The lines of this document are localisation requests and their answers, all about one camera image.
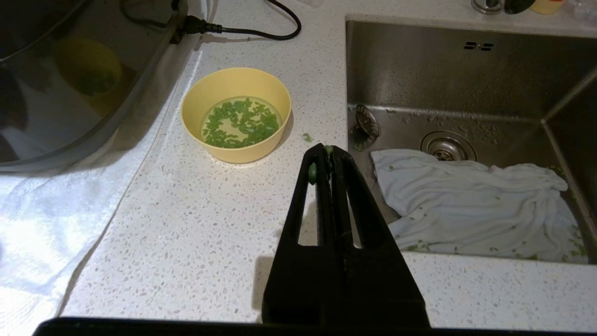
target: stainless steel sink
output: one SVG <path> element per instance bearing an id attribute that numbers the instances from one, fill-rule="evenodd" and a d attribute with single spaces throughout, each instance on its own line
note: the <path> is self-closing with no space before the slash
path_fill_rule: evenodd
<path id="1" fill-rule="evenodd" d="M 346 36 L 349 152 L 388 223 L 371 151 L 534 163 L 568 181 L 597 263 L 597 39 L 354 21 Z"/>

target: white speckled countertop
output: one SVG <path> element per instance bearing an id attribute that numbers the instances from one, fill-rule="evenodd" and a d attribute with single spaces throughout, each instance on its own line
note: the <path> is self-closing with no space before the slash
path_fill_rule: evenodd
<path id="1" fill-rule="evenodd" d="M 233 66 L 274 74 L 293 100 L 281 146 L 251 164 L 217 161 L 186 134 L 179 108 L 172 108 L 63 316 L 257 321 L 303 153 L 317 142 L 347 145 L 347 19 L 597 35 L 566 11 L 490 17 L 474 12 L 469 0 L 304 2 L 323 4 L 283 1 L 303 22 L 296 39 L 203 36 L 180 80 L 188 88 Z M 210 3 L 213 22 L 227 27 L 292 29 L 263 1 Z M 179 94 L 173 101 L 181 100 Z M 432 326 L 597 331 L 597 267 L 415 252 L 404 257 Z"/>

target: sink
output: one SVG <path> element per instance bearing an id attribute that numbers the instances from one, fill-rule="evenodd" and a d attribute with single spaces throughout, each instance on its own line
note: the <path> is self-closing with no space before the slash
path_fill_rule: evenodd
<path id="1" fill-rule="evenodd" d="M 356 21 L 346 38 L 349 152 L 386 222 L 399 215 L 371 151 L 534 163 L 568 182 L 562 197 L 597 263 L 597 39 Z"/>

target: power cord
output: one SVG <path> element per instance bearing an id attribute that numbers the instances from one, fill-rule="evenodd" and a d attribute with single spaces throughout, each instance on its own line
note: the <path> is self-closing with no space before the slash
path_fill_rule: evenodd
<path id="1" fill-rule="evenodd" d="M 184 20 L 183 30 L 185 33 L 194 34 L 194 33 L 237 33 L 237 34 L 250 34 L 250 35 L 257 35 L 262 36 L 269 39 L 275 39 L 278 41 L 284 41 L 286 39 L 291 39 L 297 36 L 302 28 L 299 18 L 296 14 L 293 13 L 288 7 L 282 5 L 276 0 L 268 0 L 273 5 L 279 7 L 281 10 L 285 11 L 293 20 L 297 23 L 297 29 L 288 35 L 272 35 L 264 32 L 260 32 L 259 30 L 252 30 L 252 29 L 240 29 L 240 28 L 226 28 L 222 27 L 222 25 L 216 25 L 214 23 L 208 23 L 203 19 L 199 19 L 195 16 L 187 16 Z"/>

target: white towel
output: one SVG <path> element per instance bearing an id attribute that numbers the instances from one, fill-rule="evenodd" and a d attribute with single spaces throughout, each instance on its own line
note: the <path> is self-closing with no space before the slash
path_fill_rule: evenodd
<path id="1" fill-rule="evenodd" d="M 386 203 L 402 216 L 389 225 L 401 249 L 588 262 L 560 197 L 568 185 L 552 170 L 438 161 L 410 149 L 371 158 Z"/>

